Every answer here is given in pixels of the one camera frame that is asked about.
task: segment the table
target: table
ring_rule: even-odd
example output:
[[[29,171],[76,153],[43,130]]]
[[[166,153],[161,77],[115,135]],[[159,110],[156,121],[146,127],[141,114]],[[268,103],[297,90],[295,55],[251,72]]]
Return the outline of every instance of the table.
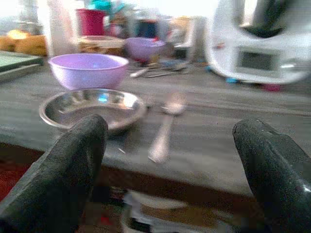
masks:
[[[193,67],[187,75],[152,79],[127,77],[119,90],[152,100],[147,115],[107,143],[103,183],[230,211],[249,211],[255,200],[235,149],[232,128],[245,117],[259,117],[287,133],[311,154],[309,82],[272,93]],[[40,104],[65,89],[45,65],[37,73],[0,85],[0,160],[31,163],[53,145],[60,132],[44,123]],[[148,159],[148,148],[164,115],[161,103],[173,91],[187,93],[188,107],[176,118],[171,160]]]

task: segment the display screen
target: display screen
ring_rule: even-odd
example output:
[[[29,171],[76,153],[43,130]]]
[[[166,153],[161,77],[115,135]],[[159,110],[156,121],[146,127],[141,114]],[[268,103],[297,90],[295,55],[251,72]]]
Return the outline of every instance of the display screen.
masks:
[[[241,51],[239,67],[272,71],[276,69],[274,59],[276,56],[271,54]]]

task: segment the wicker basket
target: wicker basket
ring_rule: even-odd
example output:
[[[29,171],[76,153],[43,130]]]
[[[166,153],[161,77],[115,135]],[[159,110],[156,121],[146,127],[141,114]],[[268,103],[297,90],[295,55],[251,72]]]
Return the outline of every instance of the wicker basket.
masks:
[[[80,52],[123,56],[125,40],[111,36],[83,36],[79,40]]]

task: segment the purple bowl in background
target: purple bowl in background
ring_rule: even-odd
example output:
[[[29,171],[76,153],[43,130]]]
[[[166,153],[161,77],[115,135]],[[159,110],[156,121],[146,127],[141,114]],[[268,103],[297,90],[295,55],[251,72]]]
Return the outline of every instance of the purple bowl in background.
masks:
[[[131,58],[141,62],[148,62],[151,55],[160,53],[165,43],[161,40],[144,37],[132,37],[126,39],[126,49]]]

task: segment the white appliance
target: white appliance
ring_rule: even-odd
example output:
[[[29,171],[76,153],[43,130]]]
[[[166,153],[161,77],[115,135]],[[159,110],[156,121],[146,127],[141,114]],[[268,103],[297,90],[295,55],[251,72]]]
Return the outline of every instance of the white appliance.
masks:
[[[274,25],[282,25],[282,31],[263,38],[246,29],[252,23],[260,25],[254,11],[267,2],[218,0],[206,28],[205,52],[212,70],[251,83],[291,83],[309,74],[311,0],[291,0]]]

